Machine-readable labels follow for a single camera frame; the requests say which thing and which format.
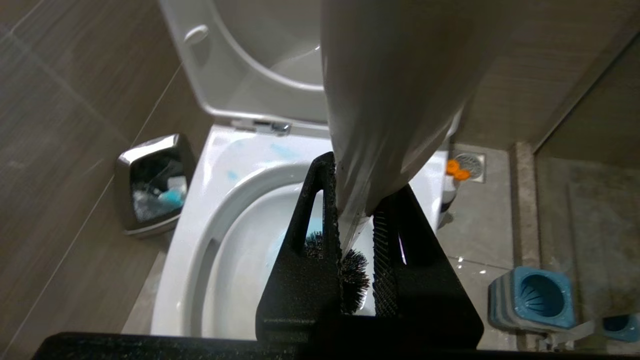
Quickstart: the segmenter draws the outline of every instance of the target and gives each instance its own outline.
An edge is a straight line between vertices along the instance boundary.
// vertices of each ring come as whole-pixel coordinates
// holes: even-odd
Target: toilet
[[[164,264],[151,333],[255,340],[255,310],[314,158],[332,150],[319,0],[160,0],[212,125]],[[436,230],[447,139],[410,185]],[[322,229],[322,194],[308,231]],[[369,260],[372,223],[355,243]],[[357,315],[374,315],[369,287]]]

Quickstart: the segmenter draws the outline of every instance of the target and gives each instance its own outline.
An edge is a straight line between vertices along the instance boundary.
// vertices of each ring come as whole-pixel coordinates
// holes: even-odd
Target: water in toilet bowl
[[[301,184],[269,192],[247,207],[227,232],[211,267],[202,303],[201,336],[255,340],[255,310],[298,200]],[[322,193],[316,195],[308,233],[322,229]],[[369,260],[373,273],[373,226],[368,224],[355,250]],[[373,315],[369,287],[360,315]]]

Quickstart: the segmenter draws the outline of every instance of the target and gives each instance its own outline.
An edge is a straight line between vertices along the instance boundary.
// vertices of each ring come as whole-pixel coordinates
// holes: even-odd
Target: stainless steel trash can
[[[124,233],[150,236],[175,228],[196,162],[187,138],[173,134],[141,143],[116,160],[116,206]]]

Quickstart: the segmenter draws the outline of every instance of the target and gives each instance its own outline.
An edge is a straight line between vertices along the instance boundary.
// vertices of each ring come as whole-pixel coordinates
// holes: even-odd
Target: tile wall
[[[2,2],[0,358],[120,331],[166,242],[122,234],[113,162],[174,132],[198,154],[211,121],[155,0]]]
[[[536,146],[640,31],[637,0],[533,0],[478,86],[456,141]]]

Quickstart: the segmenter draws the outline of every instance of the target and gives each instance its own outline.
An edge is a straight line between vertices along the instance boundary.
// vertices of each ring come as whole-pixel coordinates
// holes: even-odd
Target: bathroom floor
[[[438,230],[438,239],[484,321],[484,336],[478,348],[516,350],[514,334],[499,331],[486,323],[487,288],[495,278],[513,268],[508,155],[482,147],[456,145],[455,148],[486,155],[485,182],[461,185],[449,210],[451,222]],[[158,254],[123,333],[150,332],[165,257],[164,252]]]
[[[539,158],[537,167],[542,267],[572,280],[581,322],[637,314],[640,170],[559,158]],[[640,342],[581,341],[576,346],[640,354]]]

